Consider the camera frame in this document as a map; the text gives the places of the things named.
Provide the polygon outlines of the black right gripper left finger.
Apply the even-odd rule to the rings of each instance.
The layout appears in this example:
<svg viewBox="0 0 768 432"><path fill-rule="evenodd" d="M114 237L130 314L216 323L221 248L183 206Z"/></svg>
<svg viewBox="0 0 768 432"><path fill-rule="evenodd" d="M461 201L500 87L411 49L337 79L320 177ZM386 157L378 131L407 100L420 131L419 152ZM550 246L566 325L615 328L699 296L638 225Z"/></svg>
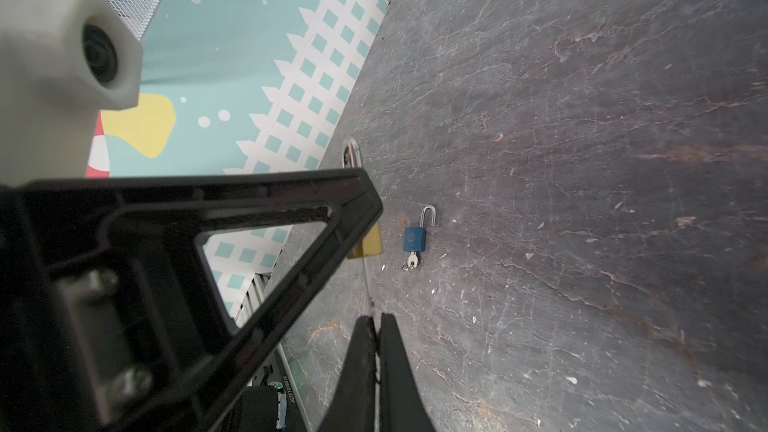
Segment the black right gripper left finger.
<svg viewBox="0 0 768 432"><path fill-rule="evenodd" d="M318 431L373 431L377 336L371 316L354 325L341 374Z"/></svg>

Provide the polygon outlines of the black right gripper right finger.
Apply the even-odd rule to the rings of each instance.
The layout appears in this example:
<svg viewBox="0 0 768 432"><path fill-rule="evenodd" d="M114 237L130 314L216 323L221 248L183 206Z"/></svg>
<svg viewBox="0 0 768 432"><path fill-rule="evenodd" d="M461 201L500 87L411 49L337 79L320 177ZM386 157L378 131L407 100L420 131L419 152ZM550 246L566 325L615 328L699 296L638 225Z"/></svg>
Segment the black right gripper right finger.
<svg viewBox="0 0 768 432"><path fill-rule="evenodd" d="M435 432L419 394L393 314L381 314L378 353L381 367L379 430Z"/></svg>

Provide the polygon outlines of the small key with ring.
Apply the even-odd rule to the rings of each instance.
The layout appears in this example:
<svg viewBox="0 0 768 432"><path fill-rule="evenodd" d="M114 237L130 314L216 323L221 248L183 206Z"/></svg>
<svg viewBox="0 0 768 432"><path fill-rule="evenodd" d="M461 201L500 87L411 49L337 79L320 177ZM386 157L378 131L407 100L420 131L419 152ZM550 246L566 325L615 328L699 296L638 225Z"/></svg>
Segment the small key with ring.
<svg viewBox="0 0 768 432"><path fill-rule="evenodd" d="M379 336L378 336L378 329L375 322L376 319L376 310L375 310L375 300L373 295L373 286L372 286L372 280L371 280L371 273L369 270L369 261L367 257L363 257L362 259L362 268L363 268L363 277L365 281L365 289L366 289L366 295L367 295L367 301L368 301L368 315L371 318L371 321L373 323L373 332L374 332L374 349L375 349L375 376L376 376L376 383L377 386L380 386L380 355L379 355Z"/></svg>

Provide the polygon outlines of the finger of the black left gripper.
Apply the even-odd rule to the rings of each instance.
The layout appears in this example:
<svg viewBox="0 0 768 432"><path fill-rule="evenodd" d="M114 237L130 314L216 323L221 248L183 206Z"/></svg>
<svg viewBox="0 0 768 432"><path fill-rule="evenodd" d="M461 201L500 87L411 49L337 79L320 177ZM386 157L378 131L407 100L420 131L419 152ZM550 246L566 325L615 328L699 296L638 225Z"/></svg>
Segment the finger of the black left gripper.
<svg viewBox="0 0 768 432"><path fill-rule="evenodd" d="M1 190L1 427L208 431L383 210L360 168ZM243 325L204 245L322 231Z"/></svg>

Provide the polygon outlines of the blue padlock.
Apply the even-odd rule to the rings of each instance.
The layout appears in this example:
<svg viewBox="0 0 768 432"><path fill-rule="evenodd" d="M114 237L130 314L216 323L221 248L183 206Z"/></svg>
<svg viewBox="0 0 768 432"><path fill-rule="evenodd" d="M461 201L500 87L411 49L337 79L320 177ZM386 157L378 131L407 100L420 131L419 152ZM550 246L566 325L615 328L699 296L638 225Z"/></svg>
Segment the blue padlock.
<svg viewBox="0 0 768 432"><path fill-rule="evenodd" d="M403 250L408 253L423 253L426 250L427 231L426 219L430 217L430 225L436 224L436 209L433 205L425 206L420 214L418 226L408 227L403 235Z"/></svg>

